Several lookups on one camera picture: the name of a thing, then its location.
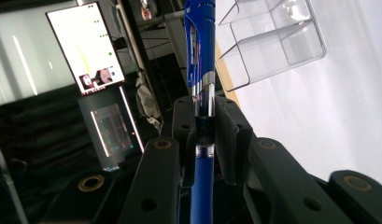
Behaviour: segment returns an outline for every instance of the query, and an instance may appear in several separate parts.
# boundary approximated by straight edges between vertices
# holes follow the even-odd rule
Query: black surface
[[[54,201],[41,223],[115,223],[135,168],[114,173],[95,170],[76,176]]]
[[[382,185],[354,171],[331,174],[328,192],[354,223],[382,223]]]
[[[177,223],[179,145],[159,137],[147,143],[118,223]]]
[[[127,92],[145,142],[158,135],[139,117],[133,75]],[[78,174],[101,169],[78,107],[76,85],[0,105],[0,148],[30,223],[38,223],[52,200]],[[0,223],[17,223],[0,173]]]
[[[244,182],[243,167],[252,127],[237,104],[216,97],[216,151],[222,176],[228,184]]]
[[[192,103],[190,96],[176,100],[173,116],[172,136],[179,142],[180,165],[184,171],[182,187],[185,188],[194,182],[196,123]]]
[[[269,223],[352,223],[276,140],[253,135],[247,158],[272,205]]]

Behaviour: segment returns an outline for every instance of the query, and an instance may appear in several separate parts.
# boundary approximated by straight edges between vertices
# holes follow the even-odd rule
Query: clear acrylic holder
[[[324,57],[326,49],[309,0],[237,0],[219,26],[234,44],[220,58],[233,91]]]

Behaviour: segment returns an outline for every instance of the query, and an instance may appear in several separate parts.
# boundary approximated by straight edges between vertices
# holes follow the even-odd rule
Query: black machine
[[[243,187],[250,222],[382,223],[382,185],[352,171],[334,172],[328,183],[313,177],[279,142],[257,137],[235,102],[216,97],[215,104],[219,167],[228,185]],[[190,97],[176,101],[173,124],[165,128],[169,131],[163,128],[161,137],[147,143],[131,187],[115,191],[125,195],[116,213],[108,211],[117,223],[179,223],[180,192],[192,185],[194,172],[196,130]],[[109,191],[105,194],[111,198]],[[97,210],[103,211],[106,203],[100,205]],[[106,223],[93,211],[93,218],[82,221]],[[60,221],[50,217],[46,223]],[[65,211],[55,217],[65,218]]]

